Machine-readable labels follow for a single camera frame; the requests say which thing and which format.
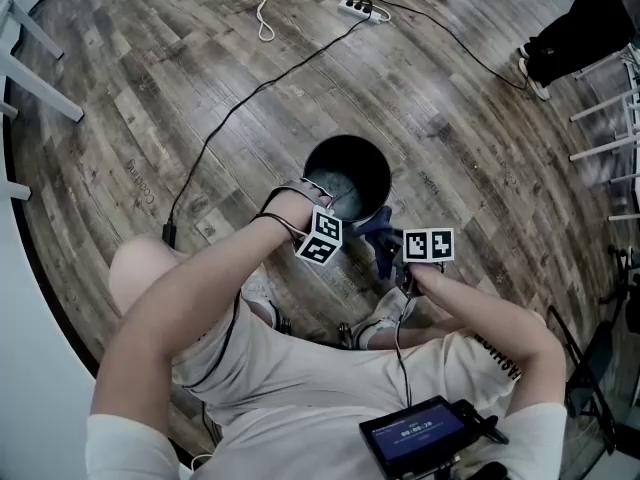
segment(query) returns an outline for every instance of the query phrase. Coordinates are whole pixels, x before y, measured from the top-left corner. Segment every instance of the white sneaker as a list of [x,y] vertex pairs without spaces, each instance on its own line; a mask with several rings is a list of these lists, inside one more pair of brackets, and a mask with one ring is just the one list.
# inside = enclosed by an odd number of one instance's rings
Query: white sneaker
[[518,61],[518,67],[520,68],[520,71],[522,71],[522,74],[527,78],[529,78],[529,70],[527,69],[527,59],[521,58]]
[[527,77],[527,81],[529,82],[529,87],[536,93],[536,96],[540,98],[542,101],[548,101],[551,98],[551,94],[549,94],[549,89],[546,87],[542,87],[540,82],[536,82],[531,77],[529,77],[529,70],[527,69],[527,61],[526,59],[520,59],[518,61],[518,67],[522,74]]
[[273,303],[273,291],[271,290],[271,284],[264,265],[260,265],[249,276],[249,279],[242,285],[241,291],[242,298],[249,304],[254,313],[256,311],[252,306],[258,305],[262,313],[269,315],[272,329],[282,334],[291,334],[291,320],[285,318]]
[[359,324],[351,329],[353,336],[353,348],[355,350],[367,350],[369,340],[378,332],[384,329],[395,329],[404,311],[406,320],[416,307],[417,299],[411,299],[407,305],[407,297],[399,288],[389,290],[378,305],[375,311]]
[[520,45],[518,47],[518,52],[520,52],[520,55],[522,55],[525,59],[529,60],[529,54],[527,53],[524,45]]

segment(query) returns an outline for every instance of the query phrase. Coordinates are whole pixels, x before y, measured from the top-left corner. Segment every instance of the hand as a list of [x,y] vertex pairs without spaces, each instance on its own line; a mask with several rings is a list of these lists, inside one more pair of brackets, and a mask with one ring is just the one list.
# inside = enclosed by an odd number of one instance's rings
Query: hand
[[440,269],[429,263],[411,263],[409,272],[416,280],[418,290],[424,295],[428,295],[430,288],[437,286],[438,279],[442,277]]
[[[311,183],[305,183],[311,193],[320,197],[320,190],[315,188]],[[320,197],[320,201],[324,206],[329,204],[329,197]],[[306,230],[311,222],[313,215],[313,203],[302,194],[298,194],[294,190],[282,190],[274,197],[264,210],[267,213],[275,213],[284,220],[289,222],[301,231]]]

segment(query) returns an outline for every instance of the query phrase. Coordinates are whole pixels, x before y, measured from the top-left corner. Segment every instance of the black bucket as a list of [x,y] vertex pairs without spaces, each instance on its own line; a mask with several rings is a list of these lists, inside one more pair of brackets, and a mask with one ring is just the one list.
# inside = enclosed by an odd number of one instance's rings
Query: black bucket
[[345,223],[366,220],[382,208],[391,190],[391,169],[368,140],[336,135],[309,155],[304,177],[334,196],[335,216]]

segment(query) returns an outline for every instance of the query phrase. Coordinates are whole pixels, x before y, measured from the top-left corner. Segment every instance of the knee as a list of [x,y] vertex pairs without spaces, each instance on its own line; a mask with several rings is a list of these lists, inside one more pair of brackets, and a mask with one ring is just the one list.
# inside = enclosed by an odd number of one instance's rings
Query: knee
[[177,260],[160,240],[140,236],[123,243],[109,270],[109,290],[121,313],[176,264]]

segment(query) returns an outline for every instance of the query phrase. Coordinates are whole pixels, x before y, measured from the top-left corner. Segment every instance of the blue cloth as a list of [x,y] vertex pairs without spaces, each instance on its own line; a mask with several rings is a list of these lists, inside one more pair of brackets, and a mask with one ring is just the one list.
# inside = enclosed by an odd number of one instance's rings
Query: blue cloth
[[402,238],[402,231],[394,229],[391,225],[391,213],[391,208],[383,206],[370,220],[355,228],[352,235],[354,237],[364,235],[364,239],[373,247],[380,279],[391,277],[395,254],[391,252],[389,246],[397,243],[398,236]]

